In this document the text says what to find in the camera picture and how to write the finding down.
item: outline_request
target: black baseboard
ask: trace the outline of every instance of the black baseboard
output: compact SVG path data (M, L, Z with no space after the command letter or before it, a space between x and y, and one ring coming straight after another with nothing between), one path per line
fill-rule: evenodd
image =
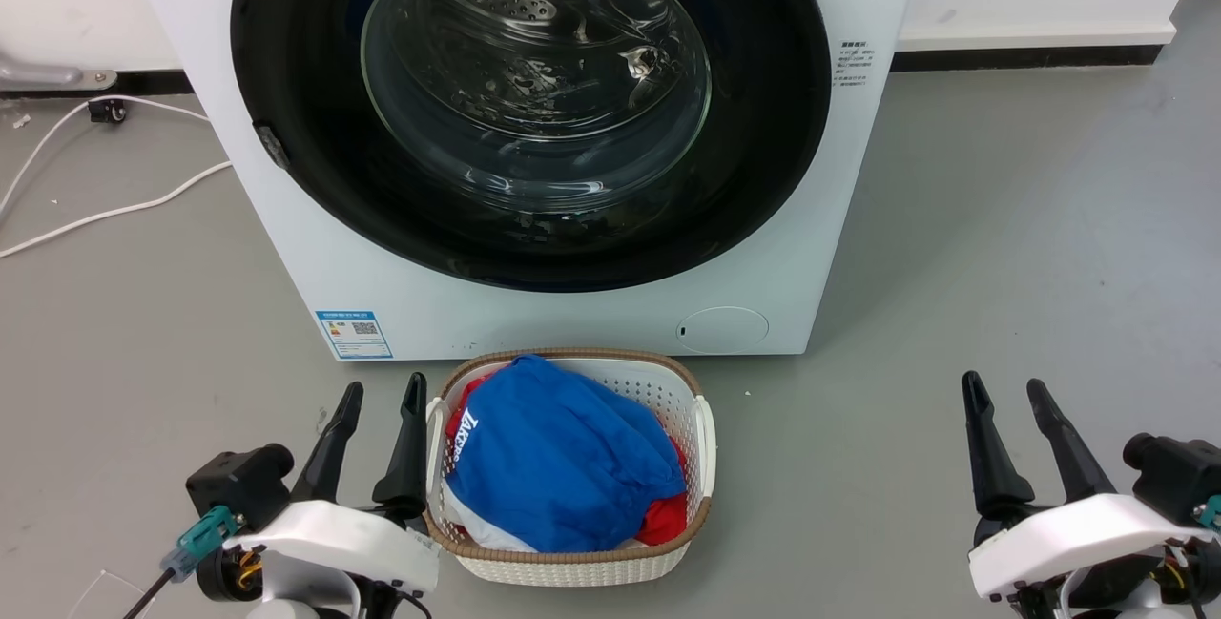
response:
M1149 66L1162 45L1027 46L1017 50L930 50L895 52L890 72L990 71L1065 66Z
M1018 50L930 50L896 52L890 72L991 71L991 68L1065 67L1065 66L1148 66L1162 45L1116 46L1031 46ZM48 100L48 98L100 98L105 94L129 94L153 98L159 94L192 94L194 89L183 71L120 72L110 89L56 89L56 92L0 93L0 100Z
M0 92L0 100L87 100L106 94L127 94L131 98L155 98L161 94L192 94L190 81L183 71L122 71L115 84L105 89L27 89Z

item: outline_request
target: caster wheel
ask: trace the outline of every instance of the caster wheel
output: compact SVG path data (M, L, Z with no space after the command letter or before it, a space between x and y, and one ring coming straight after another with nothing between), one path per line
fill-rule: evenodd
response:
M123 105L123 100L89 103L89 120L94 123L122 123L127 120L127 106Z

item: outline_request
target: metal bracket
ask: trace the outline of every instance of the metal bracket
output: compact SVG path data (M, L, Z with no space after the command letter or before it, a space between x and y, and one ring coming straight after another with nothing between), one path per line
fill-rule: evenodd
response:
M118 79L114 71L23 63L0 54L0 93L101 92Z

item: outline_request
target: basket handle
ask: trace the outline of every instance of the basket handle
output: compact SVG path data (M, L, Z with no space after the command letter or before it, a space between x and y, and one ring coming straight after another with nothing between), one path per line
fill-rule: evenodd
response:
M444 427L446 427L446 411L442 409L444 400L440 397L432 398L429 403L424 415L427 418L429 422L429 470L425 476L425 497L429 499L429 507L432 505L433 496L437 493L441 481L441 459L442 452L446 446L444 441Z
M703 396L696 396L695 404L700 409L695 415L695 427L700 432L700 490L702 497L712 497L717 485L717 424Z

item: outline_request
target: red clothing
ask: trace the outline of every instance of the red clothing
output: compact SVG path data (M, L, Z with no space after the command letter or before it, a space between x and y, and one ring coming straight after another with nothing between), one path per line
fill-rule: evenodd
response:
M454 436L458 435L458 426L462 425L462 411L466 409L466 398L470 397L470 393L474 392L475 388L482 386L484 381L487 381L491 377L492 375L488 372L487 376L475 378L470 383L466 383L466 387L463 388L462 399L458 400L458 407L454 407L453 414L449 415L449 420L446 422L446 436L449 437L451 442L453 442Z
M674 451L679 453L679 466L686 470L686 455L683 449L674 443ZM645 524L636 534L636 540L647 546L659 546L668 543L683 535L686 529L686 493L676 494L672 498L653 501L645 513Z

